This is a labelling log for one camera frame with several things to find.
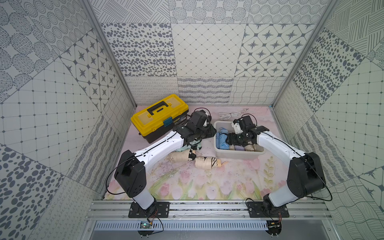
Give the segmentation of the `sky blue long umbrella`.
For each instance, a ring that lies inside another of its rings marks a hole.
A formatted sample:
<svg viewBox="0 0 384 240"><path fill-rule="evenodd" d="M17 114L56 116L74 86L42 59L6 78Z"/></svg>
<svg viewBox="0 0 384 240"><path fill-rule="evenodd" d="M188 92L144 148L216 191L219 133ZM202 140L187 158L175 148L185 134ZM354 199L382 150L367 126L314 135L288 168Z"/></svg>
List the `sky blue long umbrella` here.
<svg viewBox="0 0 384 240"><path fill-rule="evenodd" d="M225 128L219 128L216 133L216 148L220 150L229 150L230 145L227 143L229 131Z"/></svg>

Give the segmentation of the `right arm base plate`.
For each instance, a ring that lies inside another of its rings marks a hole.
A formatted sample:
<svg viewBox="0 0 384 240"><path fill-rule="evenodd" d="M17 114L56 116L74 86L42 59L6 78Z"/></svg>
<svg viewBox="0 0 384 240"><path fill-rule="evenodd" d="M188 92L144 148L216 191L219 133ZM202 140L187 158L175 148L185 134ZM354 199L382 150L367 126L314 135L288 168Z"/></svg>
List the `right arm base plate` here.
<svg viewBox="0 0 384 240"><path fill-rule="evenodd" d="M290 214L286 205L274 207L264 202L246 202L250 218L289 218Z"/></svg>

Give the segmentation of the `lavender umbrella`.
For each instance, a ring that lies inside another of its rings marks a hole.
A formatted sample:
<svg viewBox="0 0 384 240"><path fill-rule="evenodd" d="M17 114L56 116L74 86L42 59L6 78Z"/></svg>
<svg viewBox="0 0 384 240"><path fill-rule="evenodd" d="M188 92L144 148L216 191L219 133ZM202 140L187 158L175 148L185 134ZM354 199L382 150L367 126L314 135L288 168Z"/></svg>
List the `lavender umbrella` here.
<svg viewBox="0 0 384 240"><path fill-rule="evenodd" d="M235 151L245 151L245 148L242 146L234 146Z"/></svg>

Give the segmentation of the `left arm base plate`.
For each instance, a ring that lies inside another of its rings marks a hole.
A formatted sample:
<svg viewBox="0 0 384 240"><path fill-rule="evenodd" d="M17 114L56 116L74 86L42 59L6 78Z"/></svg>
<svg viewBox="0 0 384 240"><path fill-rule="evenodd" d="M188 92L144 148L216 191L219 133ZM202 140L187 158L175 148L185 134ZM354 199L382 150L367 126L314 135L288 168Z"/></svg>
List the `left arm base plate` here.
<svg viewBox="0 0 384 240"><path fill-rule="evenodd" d="M130 207L129 218L168 218L170 202L154 201L146 210L137 202L133 202Z"/></svg>

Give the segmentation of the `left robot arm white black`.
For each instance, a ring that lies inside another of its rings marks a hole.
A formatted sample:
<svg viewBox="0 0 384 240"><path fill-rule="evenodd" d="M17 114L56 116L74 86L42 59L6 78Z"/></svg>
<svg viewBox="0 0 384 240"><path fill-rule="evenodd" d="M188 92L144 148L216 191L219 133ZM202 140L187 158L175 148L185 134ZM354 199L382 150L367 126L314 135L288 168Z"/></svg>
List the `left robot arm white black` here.
<svg viewBox="0 0 384 240"><path fill-rule="evenodd" d="M211 124L212 116L204 110L194 111L184 125L173 127L165 137L135 153L123 152L115 169L114 178L142 210L154 211L156 199L150 194L147 185L146 170L171 152L193 141L201 141L215 136L216 129Z"/></svg>

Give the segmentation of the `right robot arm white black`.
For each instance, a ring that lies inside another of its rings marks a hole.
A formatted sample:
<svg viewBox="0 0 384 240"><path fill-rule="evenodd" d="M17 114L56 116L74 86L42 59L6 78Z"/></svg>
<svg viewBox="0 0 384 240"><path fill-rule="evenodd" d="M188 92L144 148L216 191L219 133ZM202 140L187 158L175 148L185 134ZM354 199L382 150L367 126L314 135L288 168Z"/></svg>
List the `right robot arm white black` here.
<svg viewBox="0 0 384 240"><path fill-rule="evenodd" d="M282 207L326 188L326 180L319 156L305 153L276 137L268 128L253 123L250 116L240 117L232 123L233 133L229 145L256 144L270 151L288 166L287 184L263 197L266 209Z"/></svg>

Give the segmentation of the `beige umbrella black stripes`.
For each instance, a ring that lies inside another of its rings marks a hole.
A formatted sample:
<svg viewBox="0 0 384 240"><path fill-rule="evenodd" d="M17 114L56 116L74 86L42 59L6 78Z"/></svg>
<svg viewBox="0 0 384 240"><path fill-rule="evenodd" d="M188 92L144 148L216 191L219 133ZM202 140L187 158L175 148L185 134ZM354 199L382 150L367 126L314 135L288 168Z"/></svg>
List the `beige umbrella black stripes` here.
<svg viewBox="0 0 384 240"><path fill-rule="evenodd" d="M195 158L195 167L203 170L212 170L226 165L228 161L222 161L215 157L197 157Z"/></svg>

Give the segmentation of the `white plastic storage box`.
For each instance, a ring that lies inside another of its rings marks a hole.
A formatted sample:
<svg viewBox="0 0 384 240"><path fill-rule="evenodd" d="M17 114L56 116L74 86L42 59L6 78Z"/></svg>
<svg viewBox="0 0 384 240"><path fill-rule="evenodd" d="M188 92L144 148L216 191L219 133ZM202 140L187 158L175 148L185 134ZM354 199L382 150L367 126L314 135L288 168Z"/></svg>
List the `white plastic storage box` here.
<svg viewBox="0 0 384 240"><path fill-rule="evenodd" d="M233 122L216 121L214 123L214 128L217 130L217 137L214 137L214 150L216 157L219 159L254 160L266 153L265 148L260 147L259 145L256 145L256 149L254 148L251 140L252 135L249 137L244 133L236 133L236 128L234 128ZM220 130L222 129L228 130L228 134L225 135L228 138L224 142L229 146L241 146L244 148L250 146L253 151L224 150L218 148Z"/></svg>

